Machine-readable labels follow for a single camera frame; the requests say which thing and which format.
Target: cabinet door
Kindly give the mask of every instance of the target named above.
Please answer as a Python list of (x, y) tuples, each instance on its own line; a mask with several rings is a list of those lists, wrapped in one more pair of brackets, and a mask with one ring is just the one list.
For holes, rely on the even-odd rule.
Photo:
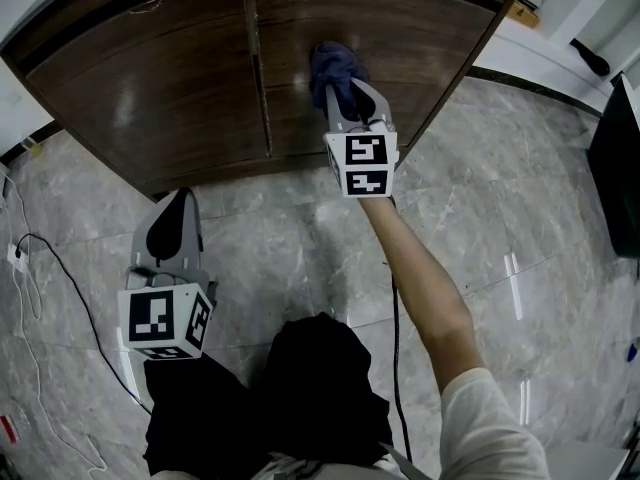
[(256, 9), (274, 156), (323, 149), (327, 124), (309, 93), (320, 41), (355, 51), (407, 145), (495, 15), (462, 0), (256, 0)]
[(244, 1), (147, 2), (65, 44), (27, 80), (137, 187), (202, 181), (267, 155)]

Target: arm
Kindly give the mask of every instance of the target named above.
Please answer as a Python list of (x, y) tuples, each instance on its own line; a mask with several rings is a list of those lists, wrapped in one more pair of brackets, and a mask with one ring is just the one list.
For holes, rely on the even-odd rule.
[(442, 393), (461, 373), (484, 366), (476, 347), (471, 314), (449, 274), (389, 199), (360, 199), (360, 204), (380, 240)]

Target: blue cloth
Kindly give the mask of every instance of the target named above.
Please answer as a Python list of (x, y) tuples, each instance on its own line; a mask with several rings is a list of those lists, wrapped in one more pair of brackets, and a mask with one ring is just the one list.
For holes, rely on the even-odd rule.
[(311, 92), (313, 106), (327, 109), (327, 84), (333, 85), (342, 115), (358, 121), (356, 99), (351, 92), (351, 78), (368, 82), (369, 77), (349, 48), (333, 41), (322, 41), (311, 55)]

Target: person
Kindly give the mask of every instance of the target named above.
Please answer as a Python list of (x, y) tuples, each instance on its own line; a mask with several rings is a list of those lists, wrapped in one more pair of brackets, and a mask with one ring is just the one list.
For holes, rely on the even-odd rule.
[[(433, 366), (441, 478), (549, 478), (542, 445), (518, 423), (485, 367), (451, 277), (391, 200), (360, 204)], [(153, 480), (428, 478), (391, 447), (388, 402), (371, 392), (370, 356), (346, 325), (326, 315), (285, 324), (255, 395), (213, 360), (201, 370), (198, 361), (192, 371), (170, 361), (145, 363), (155, 401), (145, 454)], [(211, 397), (210, 409), (194, 418), (194, 400)]]

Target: dark wood cabinet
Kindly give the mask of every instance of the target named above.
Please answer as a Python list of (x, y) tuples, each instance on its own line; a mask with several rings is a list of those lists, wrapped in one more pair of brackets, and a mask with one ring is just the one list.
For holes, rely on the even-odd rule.
[(256, 11), (275, 155), (324, 148), (326, 121), (309, 92), (309, 55), (320, 41), (356, 53), (406, 146), (495, 16), (463, 0), (256, 0)]
[(326, 163), (309, 54), (352, 48), (415, 144), (513, 0), (50, 0), (2, 58), (144, 194)]

